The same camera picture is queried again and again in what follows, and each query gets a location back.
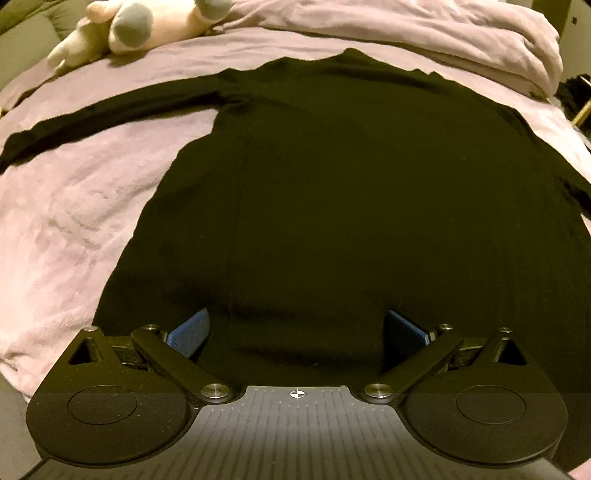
bed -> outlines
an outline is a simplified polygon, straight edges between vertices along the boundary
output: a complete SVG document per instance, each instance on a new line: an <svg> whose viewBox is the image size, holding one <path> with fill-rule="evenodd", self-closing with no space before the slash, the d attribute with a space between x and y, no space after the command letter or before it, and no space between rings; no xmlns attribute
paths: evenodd
<svg viewBox="0 0 591 480"><path fill-rule="evenodd" d="M47 57L75 28L87 0L0 2L0 90ZM35 36L35 42L29 39Z"/></svg>
<svg viewBox="0 0 591 480"><path fill-rule="evenodd" d="M0 145L39 122L142 87L354 49L515 109L589 180L589 150L549 101L562 73L557 39L541 14L492 0L237 0L211 35L144 56L109 56L57 77L43 61L35 64L0 92ZM142 211L178 152L211 133L216 115L202 107L152 115L3 166L0 373L27 401L80 328L93 323ZM584 216L581 225L591 231ZM583 432L591 429L574 428L578 443L563 447L571 452L568 469L591 456ZM587 478L583 468L572 474Z"/></svg>

plush toy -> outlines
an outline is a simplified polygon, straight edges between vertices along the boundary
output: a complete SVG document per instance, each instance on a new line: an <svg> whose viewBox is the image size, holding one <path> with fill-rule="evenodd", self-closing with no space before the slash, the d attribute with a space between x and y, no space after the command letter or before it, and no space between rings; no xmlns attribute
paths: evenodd
<svg viewBox="0 0 591 480"><path fill-rule="evenodd" d="M99 60L109 52L110 26L92 23L88 18L82 18L76 29L48 55L48 65L52 69L64 66L76 68Z"/></svg>
<svg viewBox="0 0 591 480"><path fill-rule="evenodd" d="M108 51L148 51L198 37L223 20L232 0L99 0L48 56L52 68L75 68Z"/></svg>
<svg viewBox="0 0 591 480"><path fill-rule="evenodd" d="M123 54L198 37L231 6L232 0L103 0L92 2L86 16L95 23L112 20L109 48Z"/></svg>

